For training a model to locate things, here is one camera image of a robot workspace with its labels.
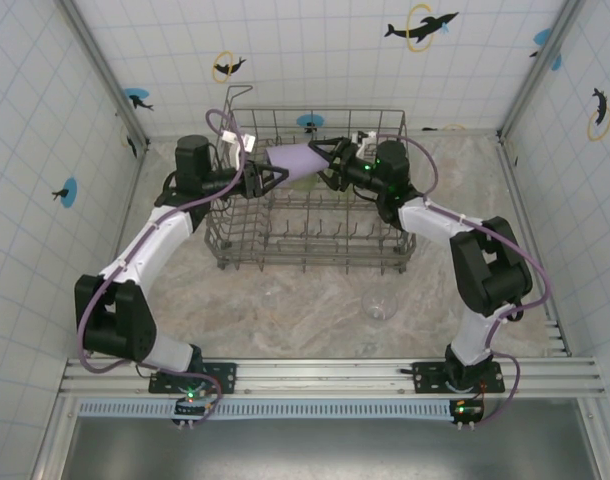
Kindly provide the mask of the lilac plastic cup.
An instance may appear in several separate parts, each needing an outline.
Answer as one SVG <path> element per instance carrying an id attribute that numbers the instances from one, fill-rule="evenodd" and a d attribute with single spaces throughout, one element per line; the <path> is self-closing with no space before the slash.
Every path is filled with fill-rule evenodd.
<path id="1" fill-rule="evenodd" d="M 265 156 L 271 166 L 288 172 L 283 180 L 285 184 L 317 174 L 329 166 L 329 162 L 307 143 L 268 147 Z"/>

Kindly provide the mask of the seal blue circle sticker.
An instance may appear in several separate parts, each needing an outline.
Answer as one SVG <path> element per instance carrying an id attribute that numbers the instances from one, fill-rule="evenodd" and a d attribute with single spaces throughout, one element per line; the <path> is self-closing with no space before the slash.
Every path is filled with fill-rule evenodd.
<path id="1" fill-rule="evenodd" d="M 74 205 L 77 194 L 78 183 L 74 177 L 68 178 L 59 190 L 51 193 L 53 200 L 59 201 L 66 209 L 69 209 Z"/>

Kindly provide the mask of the clear glass cup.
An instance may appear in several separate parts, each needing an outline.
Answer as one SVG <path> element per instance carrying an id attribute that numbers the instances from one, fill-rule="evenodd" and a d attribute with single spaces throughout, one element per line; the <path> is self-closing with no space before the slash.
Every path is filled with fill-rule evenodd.
<path id="1" fill-rule="evenodd" d="M 365 315 L 372 320 L 390 320 L 398 311 L 397 294 L 389 286 L 370 287 L 362 295 L 361 307 Z"/>

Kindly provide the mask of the blue shape sticker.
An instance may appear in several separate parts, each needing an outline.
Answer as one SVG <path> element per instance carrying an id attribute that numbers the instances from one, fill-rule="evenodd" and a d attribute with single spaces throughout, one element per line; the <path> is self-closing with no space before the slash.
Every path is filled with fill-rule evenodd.
<path id="1" fill-rule="evenodd" d="M 547 28 L 547 29 L 541 30 L 533 37 L 533 42 L 537 46 L 537 49 L 529 55 L 530 58 L 536 58 L 538 56 L 538 54 L 540 53 L 540 50 L 544 47 L 544 45 L 548 41 L 550 34 L 551 34 L 551 29 Z M 561 54 L 561 51 L 558 50 L 557 54 L 552 62 L 551 70 L 557 71 L 560 69 L 561 65 L 562 65 L 562 54 Z"/>

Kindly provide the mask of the left controller board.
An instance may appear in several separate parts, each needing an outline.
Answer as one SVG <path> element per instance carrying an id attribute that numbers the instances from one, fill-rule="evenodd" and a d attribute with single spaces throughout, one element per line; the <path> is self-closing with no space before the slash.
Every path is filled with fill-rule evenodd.
<path id="1" fill-rule="evenodd" d="M 222 394 L 215 387 L 188 390 L 184 397 L 175 402 L 172 422 L 178 430 L 192 430 L 214 414 L 221 399 Z"/>

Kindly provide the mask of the controller board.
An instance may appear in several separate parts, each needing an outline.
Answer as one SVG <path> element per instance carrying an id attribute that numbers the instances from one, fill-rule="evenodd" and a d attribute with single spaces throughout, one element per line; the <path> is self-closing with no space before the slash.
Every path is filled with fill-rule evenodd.
<path id="1" fill-rule="evenodd" d="M 214 414 L 221 399 L 222 394 L 215 387 L 188 390 L 184 397 L 175 402 L 172 422 L 178 430 L 192 430 Z"/>
<path id="2" fill-rule="evenodd" d="M 464 428 L 474 430 L 484 417 L 485 404 L 481 397 L 461 399 L 450 402 L 452 423 L 458 431 Z"/>

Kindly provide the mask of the right controller board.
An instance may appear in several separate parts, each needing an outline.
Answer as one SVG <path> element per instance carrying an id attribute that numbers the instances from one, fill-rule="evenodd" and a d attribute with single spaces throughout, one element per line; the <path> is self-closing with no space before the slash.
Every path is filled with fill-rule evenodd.
<path id="1" fill-rule="evenodd" d="M 484 417 L 485 404 L 481 397 L 461 399 L 450 402 L 452 423 L 458 431 L 464 428 L 474 430 Z"/>

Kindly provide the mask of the aluminium side rail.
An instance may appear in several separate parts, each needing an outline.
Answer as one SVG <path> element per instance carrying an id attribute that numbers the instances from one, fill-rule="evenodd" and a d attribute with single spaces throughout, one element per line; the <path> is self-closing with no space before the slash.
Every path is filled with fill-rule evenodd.
<path id="1" fill-rule="evenodd" d="M 545 259 L 540 252 L 529 218 L 526 195 L 521 192 L 519 185 L 516 173 L 517 156 L 510 149 L 508 142 L 499 141 L 496 145 L 496 153 L 516 217 L 516 226 L 514 227 L 516 238 L 526 252 L 543 269 L 546 269 Z M 571 356 L 572 352 L 554 299 L 553 287 L 550 287 L 550 294 L 547 299 L 539 306 L 526 310 L 524 317 L 538 319 L 539 323 L 543 325 L 547 337 L 547 347 L 545 348 L 547 356 L 561 358 Z"/>

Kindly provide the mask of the aluminium left corner post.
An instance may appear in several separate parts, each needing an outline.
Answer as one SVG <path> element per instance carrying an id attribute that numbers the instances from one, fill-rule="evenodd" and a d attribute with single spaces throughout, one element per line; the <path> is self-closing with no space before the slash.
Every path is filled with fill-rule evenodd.
<path id="1" fill-rule="evenodd" d="M 55 4 L 66 20 L 93 71 L 99 77 L 103 88 L 114 105 L 118 117 L 127 129 L 130 139 L 136 146 L 141 147 L 142 152 L 145 152 L 149 147 L 149 139 L 75 0 L 55 0 Z"/>

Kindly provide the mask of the aluminium corner post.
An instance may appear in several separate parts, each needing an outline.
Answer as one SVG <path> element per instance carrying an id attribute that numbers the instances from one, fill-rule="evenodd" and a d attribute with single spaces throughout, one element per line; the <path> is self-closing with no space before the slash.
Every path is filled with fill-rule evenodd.
<path id="1" fill-rule="evenodd" d="M 93 71 L 99 77 L 103 88 L 114 105 L 118 117 L 127 129 L 130 139 L 136 146 L 141 147 L 142 152 L 145 152 L 149 147 L 149 139 L 75 0 L 55 0 L 55 4 L 66 20 Z"/>
<path id="2" fill-rule="evenodd" d="M 516 130 L 516 127 L 524 115 L 527 107 L 536 94 L 539 86 L 556 57 L 561 53 L 563 43 L 575 25 L 577 18 L 583 10 L 587 0 L 565 0 L 559 16 L 554 22 L 550 35 L 540 48 L 535 63 L 523 82 L 518 95 L 501 128 L 497 131 L 499 143 L 504 145 Z"/>

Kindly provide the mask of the aluminium right corner post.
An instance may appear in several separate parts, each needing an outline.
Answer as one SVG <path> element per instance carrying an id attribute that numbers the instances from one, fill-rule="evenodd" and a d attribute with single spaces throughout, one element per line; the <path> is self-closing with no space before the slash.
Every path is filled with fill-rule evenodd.
<path id="1" fill-rule="evenodd" d="M 536 94 L 539 86 L 556 57 L 561 53 L 563 43 L 575 25 L 577 18 L 583 10 L 587 0 L 565 0 L 559 16 L 554 22 L 550 35 L 540 48 L 535 63 L 523 82 L 518 95 L 501 128 L 497 131 L 499 143 L 504 145 L 516 130 L 516 127 L 524 115 L 527 107 Z"/>

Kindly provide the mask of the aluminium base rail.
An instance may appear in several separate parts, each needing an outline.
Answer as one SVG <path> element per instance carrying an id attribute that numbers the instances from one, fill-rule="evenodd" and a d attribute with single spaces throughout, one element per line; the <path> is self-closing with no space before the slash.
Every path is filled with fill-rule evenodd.
<path id="1" fill-rule="evenodd" d="M 396 398 L 414 397 L 418 374 L 404 374 L 408 359 L 238 359 L 234 398 Z M 601 398 L 606 388 L 592 358 L 500 359 L 500 376 L 518 399 Z M 143 397 L 149 381 L 130 366 L 92 374 L 67 363 L 60 392 L 89 397 Z"/>

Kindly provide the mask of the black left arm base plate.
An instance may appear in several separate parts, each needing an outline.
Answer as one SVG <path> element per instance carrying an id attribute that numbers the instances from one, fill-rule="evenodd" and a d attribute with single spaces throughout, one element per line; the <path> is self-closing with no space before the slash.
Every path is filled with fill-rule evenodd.
<path id="1" fill-rule="evenodd" d="M 211 377 L 223 394 L 232 394 L 235 389 L 237 364 L 234 362 L 206 362 L 202 374 Z M 157 372 L 149 379 L 148 392 L 151 394 L 186 394 L 196 397 L 200 392 L 211 394 L 216 387 L 211 380 L 189 377 L 178 373 Z"/>

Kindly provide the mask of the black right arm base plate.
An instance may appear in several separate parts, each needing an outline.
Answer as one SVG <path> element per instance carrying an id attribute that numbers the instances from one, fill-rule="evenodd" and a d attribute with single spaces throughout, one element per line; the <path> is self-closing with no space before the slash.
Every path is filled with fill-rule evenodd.
<path id="1" fill-rule="evenodd" d="M 504 393 L 506 391 L 500 364 L 484 361 L 473 366 L 459 362 L 418 361 L 399 372 L 411 378 L 417 394 Z"/>

